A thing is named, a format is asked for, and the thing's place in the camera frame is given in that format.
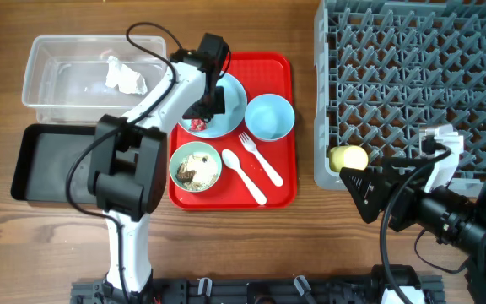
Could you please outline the white tissue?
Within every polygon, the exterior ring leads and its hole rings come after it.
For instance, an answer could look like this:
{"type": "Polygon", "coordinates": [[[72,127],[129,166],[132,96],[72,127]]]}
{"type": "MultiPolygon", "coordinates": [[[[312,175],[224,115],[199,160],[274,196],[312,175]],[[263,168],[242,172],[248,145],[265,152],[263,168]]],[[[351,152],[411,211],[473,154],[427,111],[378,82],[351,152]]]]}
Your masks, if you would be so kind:
{"type": "Polygon", "coordinates": [[[145,95],[148,87],[143,75],[129,68],[118,58],[109,56],[107,59],[108,72],[105,85],[109,88],[118,88],[123,94],[145,95]]]}

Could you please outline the red snack wrapper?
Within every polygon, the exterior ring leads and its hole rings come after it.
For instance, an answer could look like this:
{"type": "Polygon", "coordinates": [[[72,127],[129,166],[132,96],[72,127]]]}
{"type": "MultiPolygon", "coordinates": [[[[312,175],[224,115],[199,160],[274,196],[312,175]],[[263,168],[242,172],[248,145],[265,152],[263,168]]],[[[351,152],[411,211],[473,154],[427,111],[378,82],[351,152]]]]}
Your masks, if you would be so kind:
{"type": "Polygon", "coordinates": [[[190,130],[193,132],[201,132],[207,129],[207,123],[201,119],[192,119],[190,130]]]}

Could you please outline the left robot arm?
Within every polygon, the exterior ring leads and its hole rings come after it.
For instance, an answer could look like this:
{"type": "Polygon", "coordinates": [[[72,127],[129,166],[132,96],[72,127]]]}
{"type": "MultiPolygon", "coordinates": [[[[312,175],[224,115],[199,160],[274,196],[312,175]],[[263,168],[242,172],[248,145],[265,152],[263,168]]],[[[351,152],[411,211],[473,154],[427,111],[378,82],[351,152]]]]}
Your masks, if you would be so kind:
{"type": "Polygon", "coordinates": [[[100,298],[106,303],[150,303],[149,216],[166,184],[167,138],[182,119],[208,121],[225,112],[217,85],[230,65],[227,44],[180,49],[167,60],[161,82],[122,117],[103,116],[91,156],[88,190],[109,229],[111,266],[100,298]]]}

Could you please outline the green bowl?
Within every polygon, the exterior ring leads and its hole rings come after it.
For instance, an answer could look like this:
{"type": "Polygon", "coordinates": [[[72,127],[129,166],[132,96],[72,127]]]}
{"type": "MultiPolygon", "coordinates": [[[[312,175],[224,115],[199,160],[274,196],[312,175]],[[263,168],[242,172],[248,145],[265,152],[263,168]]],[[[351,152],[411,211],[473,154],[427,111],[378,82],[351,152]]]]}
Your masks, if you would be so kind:
{"type": "Polygon", "coordinates": [[[219,180],[221,172],[222,160],[219,152],[205,142],[183,144],[170,157],[171,181],[189,193],[207,191],[219,180]]]}

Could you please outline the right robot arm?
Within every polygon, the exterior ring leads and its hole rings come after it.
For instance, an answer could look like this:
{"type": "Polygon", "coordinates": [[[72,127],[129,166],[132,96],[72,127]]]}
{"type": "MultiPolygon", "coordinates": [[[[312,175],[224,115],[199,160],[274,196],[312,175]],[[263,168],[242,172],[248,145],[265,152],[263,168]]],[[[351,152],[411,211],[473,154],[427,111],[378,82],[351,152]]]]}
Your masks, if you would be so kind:
{"type": "Polygon", "coordinates": [[[418,224],[431,232],[438,243],[468,255],[462,266],[467,272],[467,289],[476,303],[486,303],[486,182],[476,202],[444,186],[428,193],[419,189],[418,181],[429,179],[434,166],[444,160],[444,155],[427,160],[400,159],[398,164],[415,167],[404,176],[344,167],[340,177],[361,218],[367,223],[381,221],[380,250],[386,283],[402,302],[409,299],[392,272],[386,232],[418,224]]]}

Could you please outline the light blue bowl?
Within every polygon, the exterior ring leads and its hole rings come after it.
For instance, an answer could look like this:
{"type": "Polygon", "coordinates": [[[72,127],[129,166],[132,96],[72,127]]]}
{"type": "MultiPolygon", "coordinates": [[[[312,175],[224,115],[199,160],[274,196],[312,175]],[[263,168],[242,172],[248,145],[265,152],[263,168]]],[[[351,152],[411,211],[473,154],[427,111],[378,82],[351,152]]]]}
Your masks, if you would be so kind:
{"type": "Polygon", "coordinates": [[[244,120],[255,138],[274,142],[292,131],[295,113],[292,104],[281,95],[263,94],[247,105],[244,120]]]}

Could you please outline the yellow cup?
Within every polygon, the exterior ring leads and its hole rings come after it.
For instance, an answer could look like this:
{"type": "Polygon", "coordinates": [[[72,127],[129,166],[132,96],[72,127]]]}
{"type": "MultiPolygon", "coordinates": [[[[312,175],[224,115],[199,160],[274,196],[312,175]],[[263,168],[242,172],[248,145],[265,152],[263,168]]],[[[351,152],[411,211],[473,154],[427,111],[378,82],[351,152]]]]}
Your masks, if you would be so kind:
{"type": "Polygon", "coordinates": [[[367,152],[356,145],[337,146],[329,150],[329,166],[332,171],[340,172],[344,167],[364,170],[369,164],[367,152]]]}

